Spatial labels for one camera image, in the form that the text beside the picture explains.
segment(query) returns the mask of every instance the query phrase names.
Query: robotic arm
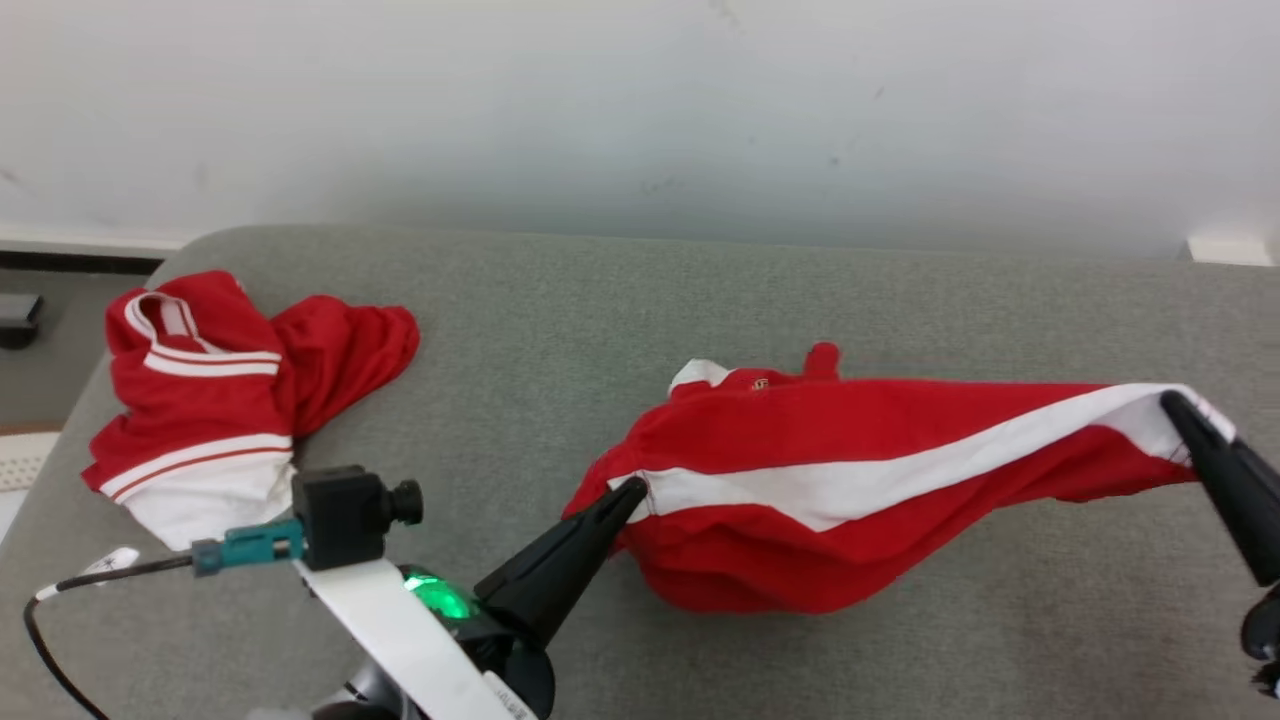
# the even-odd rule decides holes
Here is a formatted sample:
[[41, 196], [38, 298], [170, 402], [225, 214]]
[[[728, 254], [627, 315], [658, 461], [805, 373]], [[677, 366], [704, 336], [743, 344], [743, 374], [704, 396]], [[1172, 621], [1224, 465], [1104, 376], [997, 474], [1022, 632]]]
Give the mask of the robotic arm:
[[388, 493], [353, 466], [302, 473], [293, 489], [307, 548], [298, 573], [370, 656], [316, 720], [545, 720], [547, 646], [646, 495], [639, 478], [622, 483], [468, 592], [381, 559], [385, 520], [421, 519], [416, 484]]
[[[1160, 405], [1183, 437], [1192, 466], [1260, 587], [1280, 580], [1280, 474], [1244, 441], [1228, 442], [1179, 392]], [[1280, 585], [1244, 618], [1244, 652], [1266, 662], [1253, 676], [1258, 692], [1280, 697]]]

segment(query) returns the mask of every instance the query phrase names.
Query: black object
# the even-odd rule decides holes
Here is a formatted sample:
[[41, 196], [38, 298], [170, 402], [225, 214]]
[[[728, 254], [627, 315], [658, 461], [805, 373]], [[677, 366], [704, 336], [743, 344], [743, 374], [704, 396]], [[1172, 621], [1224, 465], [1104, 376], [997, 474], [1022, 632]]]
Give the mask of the black object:
[[46, 273], [105, 273], [142, 275], [142, 284], [160, 266], [159, 258], [115, 258], [110, 255], [73, 255], [68, 252], [27, 252], [0, 250], [0, 268], [8, 270], [41, 270]]
[[545, 647], [648, 492], [644, 480], [628, 478], [586, 510], [562, 520], [476, 583], [480, 603]]
[[302, 561], [328, 570], [381, 557], [393, 521], [422, 521], [422, 491], [415, 480], [388, 491], [360, 465], [306, 470], [293, 477], [293, 514], [307, 542]]
[[22, 350], [36, 340], [40, 331], [40, 309], [45, 301], [38, 295], [0, 293], [0, 347]]
[[[1180, 392], [1161, 393], [1160, 406], [1181, 436], [1213, 507], [1258, 585], [1280, 580], [1280, 474], [1239, 437], [1228, 442]], [[1280, 685], [1280, 587], [1244, 616], [1240, 646], [1266, 661], [1253, 678], [1258, 692]]]

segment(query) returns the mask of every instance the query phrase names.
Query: gray couch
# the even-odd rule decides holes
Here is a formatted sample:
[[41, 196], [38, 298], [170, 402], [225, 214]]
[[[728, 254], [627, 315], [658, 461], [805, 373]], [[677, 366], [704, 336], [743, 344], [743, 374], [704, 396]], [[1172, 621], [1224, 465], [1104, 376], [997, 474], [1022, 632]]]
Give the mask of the gray couch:
[[[552, 523], [694, 356], [796, 370], [826, 338], [849, 375], [1185, 382], [1280, 459], [1268, 269], [278, 227], [200, 240], [152, 282], [209, 268], [268, 314], [333, 293], [417, 315], [413, 365], [300, 462], [417, 478], [425, 521], [389, 555], [467, 583]], [[118, 410], [100, 366], [0, 547], [6, 719], [82, 716], [27, 643], [27, 597], [119, 544], [163, 553], [78, 478]], [[1258, 596], [1197, 486], [998, 511], [819, 618], [685, 614], [622, 556], [553, 646], [556, 716], [1272, 716], [1236, 646]], [[40, 620], [116, 719], [305, 706], [361, 656], [284, 566], [78, 591]]]

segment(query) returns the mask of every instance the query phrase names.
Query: white wall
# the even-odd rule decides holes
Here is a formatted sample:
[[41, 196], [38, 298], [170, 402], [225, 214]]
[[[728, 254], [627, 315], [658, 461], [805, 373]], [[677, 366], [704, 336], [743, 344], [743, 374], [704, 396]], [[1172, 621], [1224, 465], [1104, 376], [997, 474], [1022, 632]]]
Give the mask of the white wall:
[[1172, 256], [1280, 224], [1277, 28], [1276, 0], [5, 0], [0, 236]]

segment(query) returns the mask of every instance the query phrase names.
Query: white stripe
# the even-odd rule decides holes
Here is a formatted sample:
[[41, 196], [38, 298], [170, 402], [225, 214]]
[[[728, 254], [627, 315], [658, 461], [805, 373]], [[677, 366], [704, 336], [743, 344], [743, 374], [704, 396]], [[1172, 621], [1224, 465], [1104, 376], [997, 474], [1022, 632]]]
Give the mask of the white stripe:
[[187, 327], [183, 324], [182, 318], [182, 302], [174, 302], [173, 300], [160, 301], [160, 322], [164, 323], [164, 332], [169, 334], [191, 334], [187, 332]]
[[616, 488], [631, 475], [649, 483], [650, 502], [628, 521], [717, 505], [767, 505], [805, 527], [823, 532], [900, 502], [961, 483], [1025, 457], [1087, 425], [1107, 425], [1147, 455], [1170, 457], [1181, 438], [1161, 410], [1160, 393], [1176, 389], [1190, 398], [1222, 436], [1235, 427], [1187, 386], [1121, 384], [1038, 407], [956, 442], [892, 460], [814, 462], [709, 475], [671, 468], [641, 469], [611, 479]]
[[233, 375], [274, 375], [280, 370], [276, 363], [232, 363], [229, 365], [200, 365], [179, 363], [148, 352], [142, 364], [157, 373], [184, 378], [229, 378]]
[[[207, 352], [211, 352], [214, 355], [230, 355], [228, 351], [223, 350], [221, 347], [218, 347], [216, 345], [214, 345], [214, 343], [209, 342], [207, 340], [200, 337], [200, 328], [196, 325], [196, 316], [191, 314], [191, 304], [187, 302], [186, 300], [182, 300], [182, 299], [178, 299], [178, 302], [179, 302], [179, 307], [182, 309], [182, 316], [186, 318], [187, 319], [187, 324], [191, 325], [191, 336], [196, 340], [196, 342], [198, 342], [200, 346], [204, 347]], [[274, 354], [274, 352], [237, 352], [236, 354], [237, 357], [243, 357], [246, 355], [270, 355], [270, 356], [274, 356], [275, 360], [280, 359], [280, 356], [276, 355], [276, 354]], [[244, 357], [244, 359], [246, 360], [251, 360], [251, 357]]]
[[671, 379], [671, 384], [667, 386], [667, 396], [669, 397], [678, 386], [687, 383], [710, 383], [712, 387], [718, 387], [732, 372], [724, 369], [719, 363], [695, 357], [685, 363], [685, 366]]
[[187, 360], [191, 363], [210, 361], [210, 360], [234, 360], [237, 363], [279, 363], [280, 354], [271, 352], [268, 350], [257, 350], [252, 352], [227, 352], [225, 350], [219, 352], [192, 352], [189, 350], [175, 350], [173, 347], [165, 347], [163, 345], [152, 345], [154, 350], [168, 355], [174, 360]]
[[164, 470], [170, 465], [177, 465], [178, 462], [187, 462], [189, 460], [198, 460], [201, 457], [209, 457], [212, 455], [221, 455], [224, 452], [236, 452], [238, 450], [253, 450], [256, 447], [293, 447], [293, 438], [291, 438], [289, 436], [261, 433], [256, 436], [241, 436], [227, 439], [219, 439], [214, 442], [206, 442], [201, 445], [193, 445], [191, 447], [184, 447], [182, 450], [166, 452], [165, 455], [161, 455], [155, 460], [148, 460], [141, 465], [136, 465], [129, 470], [120, 473], [119, 475], [102, 483], [102, 487], [99, 488], [99, 492], [110, 497], [111, 495], [116, 493], [120, 488], [128, 486], [133, 480], [145, 478], [159, 470]]
[[142, 299], [148, 297], [150, 295], [151, 295], [150, 292], [143, 292], [142, 295], [125, 302], [124, 319], [129, 323], [129, 325], [134, 329], [134, 332], [155, 342], [156, 331], [155, 328], [151, 327], [151, 322], [147, 320], [147, 316], [143, 315], [142, 310], [138, 307], [138, 304], [142, 302]]

